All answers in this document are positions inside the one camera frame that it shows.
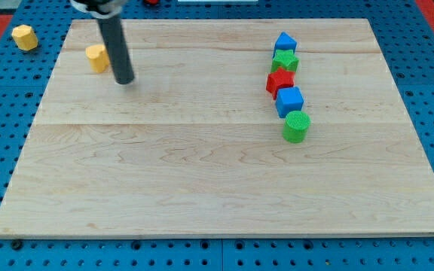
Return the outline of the grey cylindrical robot arm stick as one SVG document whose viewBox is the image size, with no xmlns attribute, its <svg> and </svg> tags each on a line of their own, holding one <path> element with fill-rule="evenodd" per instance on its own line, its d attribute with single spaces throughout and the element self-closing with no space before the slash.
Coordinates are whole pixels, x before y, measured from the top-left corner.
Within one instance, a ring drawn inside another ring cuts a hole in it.
<svg viewBox="0 0 434 271">
<path fill-rule="evenodd" d="M 96 19 L 116 83 L 120 85 L 132 83 L 135 75 L 121 23 L 121 12 L 128 0 L 70 0 L 69 2 L 77 11 Z"/>
</svg>

